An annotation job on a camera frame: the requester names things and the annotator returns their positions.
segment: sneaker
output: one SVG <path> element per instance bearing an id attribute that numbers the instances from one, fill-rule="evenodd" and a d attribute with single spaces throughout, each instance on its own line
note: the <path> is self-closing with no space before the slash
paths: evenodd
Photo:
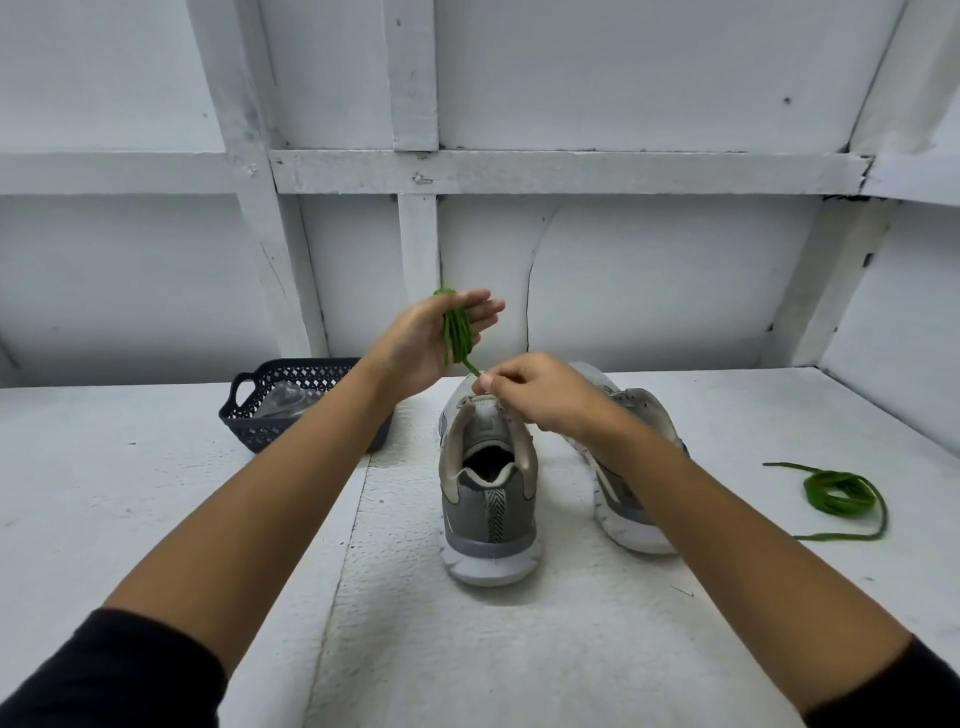
<path id="1" fill-rule="evenodd" d="M 537 453 L 523 418 L 467 376 L 440 416 L 446 570 L 467 584 L 513 584 L 537 567 Z"/>
<path id="2" fill-rule="evenodd" d="M 660 401 L 645 389 L 621 390 L 610 378 L 590 364 L 578 361 L 570 364 L 597 389 L 628 412 L 639 417 L 670 443 L 687 452 L 684 441 Z M 643 505 L 630 490 L 627 481 L 608 468 L 596 455 L 578 442 L 567 441 L 593 467 L 597 485 L 593 490 L 594 514 L 601 527 L 614 541 L 631 551 L 640 553 L 676 553 L 663 531 L 657 528 Z"/>

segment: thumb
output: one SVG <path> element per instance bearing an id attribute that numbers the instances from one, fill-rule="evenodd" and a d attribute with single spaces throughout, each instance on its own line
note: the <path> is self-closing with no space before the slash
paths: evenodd
<path id="1" fill-rule="evenodd" d="M 524 412 L 523 404 L 527 398 L 522 384 L 517 384 L 512 379 L 491 374 L 490 372 L 486 372 L 480 376 L 479 384 L 492 395 L 497 395 L 521 413 Z"/>

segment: wooden beam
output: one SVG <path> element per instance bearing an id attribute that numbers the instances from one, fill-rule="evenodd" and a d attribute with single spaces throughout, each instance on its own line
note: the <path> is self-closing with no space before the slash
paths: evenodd
<path id="1" fill-rule="evenodd" d="M 960 154 L 941 139 L 958 134 L 958 87 L 960 4 L 911 0 L 853 130 L 853 151 L 876 155 L 864 194 L 960 205 Z"/>
<path id="2" fill-rule="evenodd" d="M 413 303 L 440 288 L 437 196 L 398 195 L 400 250 L 407 301 Z"/>
<path id="3" fill-rule="evenodd" d="M 895 200 L 824 200 L 767 333 L 761 366 L 820 362 L 896 206 Z"/>
<path id="4" fill-rule="evenodd" d="M 299 204 L 276 194 L 268 150 L 281 144 L 276 110 L 260 87 L 271 79 L 256 5 L 187 0 L 237 199 L 253 237 L 260 283 L 281 356 L 327 355 L 323 317 Z"/>
<path id="5" fill-rule="evenodd" d="M 299 149 L 273 150 L 271 163 L 284 194 L 852 195 L 870 160 L 847 154 Z"/>
<path id="6" fill-rule="evenodd" d="M 433 0 L 383 0 L 394 149 L 440 147 Z"/>
<path id="7" fill-rule="evenodd" d="M 0 195 L 209 195 L 236 187 L 223 152 L 0 154 Z"/>

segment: green shoelace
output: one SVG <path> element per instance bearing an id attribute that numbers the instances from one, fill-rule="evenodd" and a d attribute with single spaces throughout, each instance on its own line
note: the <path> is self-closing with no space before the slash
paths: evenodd
<path id="1" fill-rule="evenodd" d="M 880 527 L 876 533 L 811 533 L 807 536 L 794 536 L 797 541 L 877 541 L 886 533 L 889 522 L 887 503 L 876 486 L 863 475 L 822 471 L 796 463 L 764 465 L 812 473 L 804 479 L 806 499 L 818 511 L 831 516 L 855 518 L 869 513 L 877 503 L 880 504 Z"/>
<path id="2" fill-rule="evenodd" d="M 438 288 L 433 292 L 436 296 L 439 293 L 456 293 L 452 288 Z M 450 364 L 450 356 L 453 355 L 453 363 L 463 363 L 469 372 L 480 377 L 480 371 L 470 364 L 467 357 L 473 351 L 473 333 L 470 331 L 470 319 L 467 310 L 460 306 L 444 314 L 444 366 Z"/>

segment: white table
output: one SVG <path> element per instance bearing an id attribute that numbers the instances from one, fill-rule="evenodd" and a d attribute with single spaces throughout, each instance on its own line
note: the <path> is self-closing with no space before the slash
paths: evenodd
<path id="1" fill-rule="evenodd" d="M 653 391 L 692 456 L 792 532 L 857 525 L 761 462 L 871 478 L 889 536 L 810 547 L 960 666 L 957 458 L 816 370 L 613 378 Z M 556 435 L 535 435 L 540 569 L 487 592 L 451 581 L 435 423 L 455 383 L 402 404 L 361 463 L 237 670 L 223 725 L 799 725 L 679 559 L 603 535 L 589 471 Z M 216 418 L 226 393 L 0 390 L 0 695 L 249 459 Z"/>

